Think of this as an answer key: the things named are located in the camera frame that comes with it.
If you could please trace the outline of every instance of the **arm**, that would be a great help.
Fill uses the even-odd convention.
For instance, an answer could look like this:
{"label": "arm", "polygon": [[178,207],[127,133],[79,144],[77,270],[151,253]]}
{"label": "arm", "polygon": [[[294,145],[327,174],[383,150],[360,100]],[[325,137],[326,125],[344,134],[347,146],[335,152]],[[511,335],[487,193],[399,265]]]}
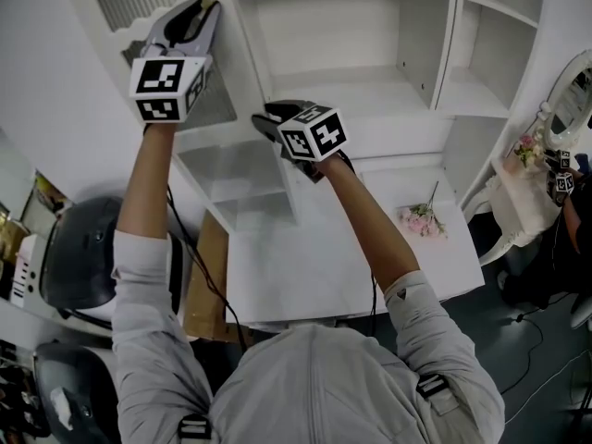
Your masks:
{"label": "arm", "polygon": [[580,220],[580,216],[577,214],[577,212],[575,212],[574,203],[572,203],[571,197],[568,197],[563,204],[563,217],[565,218],[567,233],[570,236],[572,245],[575,250],[580,253],[577,243],[577,230],[580,228],[582,221]]}
{"label": "arm", "polygon": [[348,166],[330,156],[318,168],[333,186],[383,292],[403,275],[419,270],[407,241]]}
{"label": "arm", "polygon": [[207,413],[212,393],[171,309],[167,180],[175,127],[146,131],[114,241],[119,430],[126,443],[178,442],[181,419]]}
{"label": "arm", "polygon": [[572,167],[568,167],[565,171],[567,171],[568,173],[571,173],[572,174],[572,176],[573,176],[573,182],[577,182],[581,178],[584,177],[584,173],[580,173],[579,171],[576,171]]}
{"label": "arm", "polygon": [[363,183],[337,157],[328,158],[318,168],[338,195],[385,292],[385,303],[397,330],[398,355],[418,375],[445,376],[461,404],[462,416],[440,416],[432,411],[430,419],[442,440],[475,442],[464,434],[467,426],[462,423],[468,422],[469,427],[476,426],[483,442],[498,442],[504,427],[504,404],[493,380],[475,357],[475,345],[442,308],[424,273],[417,271],[419,266],[411,248]]}

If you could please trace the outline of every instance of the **cardboard box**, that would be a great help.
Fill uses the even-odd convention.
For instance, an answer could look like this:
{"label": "cardboard box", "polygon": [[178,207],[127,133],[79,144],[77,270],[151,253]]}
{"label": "cardboard box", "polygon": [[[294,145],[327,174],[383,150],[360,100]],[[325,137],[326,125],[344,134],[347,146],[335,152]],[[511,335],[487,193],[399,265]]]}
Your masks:
{"label": "cardboard box", "polygon": [[[226,297],[228,234],[209,212],[203,218],[197,250],[217,289]],[[185,332],[194,338],[239,343],[237,326],[231,324],[234,317],[231,316],[227,323],[225,314],[224,303],[207,288],[204,274],[198,265],[193,264],[185,303]],[[252,331],[249,328],[242,327],[242,335],[248,346],[253,344]]]}
{"label": "cardboard box", "polygon": [[17,222],[5,221],[4,225],[0,227],[0,244],[2,244],[0,260],[16,265],[20,244],[28,235],[29,232]]}

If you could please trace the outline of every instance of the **gray shirt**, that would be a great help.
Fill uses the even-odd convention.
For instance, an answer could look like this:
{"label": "gray shirt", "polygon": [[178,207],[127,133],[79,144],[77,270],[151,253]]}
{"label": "gray shirt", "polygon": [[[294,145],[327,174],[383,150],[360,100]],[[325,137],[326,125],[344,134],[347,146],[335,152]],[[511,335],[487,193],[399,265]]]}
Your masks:
{"label": "gray shirt", "polygon": [[[213,396],[171,310],[166,253],[165,240],[116,233],[124,443],[180,442],[179,422],[193,413],[207,415],[212,440],[228,444],[500,440],[503,400],[421,271],[385,294],[398,356],[348,328],[296,327],[251,347]],[[418,383],[433,374],[448,387],[425,398]]]}

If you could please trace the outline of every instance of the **shirt sleeve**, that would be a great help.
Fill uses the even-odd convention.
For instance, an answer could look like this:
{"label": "shirt sleeve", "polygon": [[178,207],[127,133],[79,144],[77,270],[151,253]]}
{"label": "shirt sleeve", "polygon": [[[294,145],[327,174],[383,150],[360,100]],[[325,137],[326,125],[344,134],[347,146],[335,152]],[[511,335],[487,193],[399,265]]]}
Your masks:
{"label": "shirt sleeve", "polygon": [[475,345],[440,305],[424,273],[397,280],[386,291],[385,303],[397,330],[399,357],[420,376],[444,376],[483,442],[497,443],[504,429],[503,399],[477,361]]}
{"label": "shirt sleeve", "polygon": [[205,372],[172,311],[167,247],[167,240],[115,234],[113,351],[119,431],[127,444],[179,442],[179,422],[206,414],[212,400]]}

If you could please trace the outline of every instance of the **black and white marker cube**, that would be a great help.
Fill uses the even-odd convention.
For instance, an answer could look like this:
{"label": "black and white marker cube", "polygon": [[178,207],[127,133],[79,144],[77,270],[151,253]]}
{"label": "black and white marker cube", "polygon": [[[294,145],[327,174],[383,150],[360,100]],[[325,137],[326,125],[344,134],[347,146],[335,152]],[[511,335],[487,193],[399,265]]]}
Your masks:
{"label": "black and white marker cube", "polygon": [[545,161],[554,171],[560,171],[570,167],[570,152],[566,152],[565,150],[557,150],[555,152],[552,150],[546,150],[544,156]]}
{"label": "black and white marker cube", "polygon": [[350,137],[337,108],[313,105],[277,127],[294,159],[322,161]]}
{"label": "black and white marker cube", "polygon": [[571,173],[547,173],[547,194],[556,205],[563,202],[574,190],[574,177]]}
{"label": "black and white marker cube", "polygon": [[129,96],[144,122],[182,122],[205,86],[205,57],[133,60]]}

